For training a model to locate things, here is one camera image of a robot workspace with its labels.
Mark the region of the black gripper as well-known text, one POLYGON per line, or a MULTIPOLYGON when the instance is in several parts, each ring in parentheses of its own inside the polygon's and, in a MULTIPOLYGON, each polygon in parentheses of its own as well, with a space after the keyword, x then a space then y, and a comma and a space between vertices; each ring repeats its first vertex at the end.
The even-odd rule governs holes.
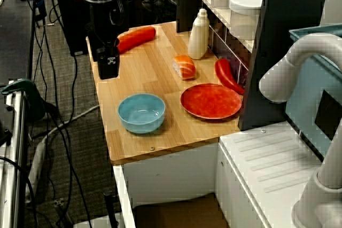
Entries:
POLYGON ((128 0, 84 0, 89 5, 88 39, 102 80, 119 75, 118 36, 128 30, 128 0))

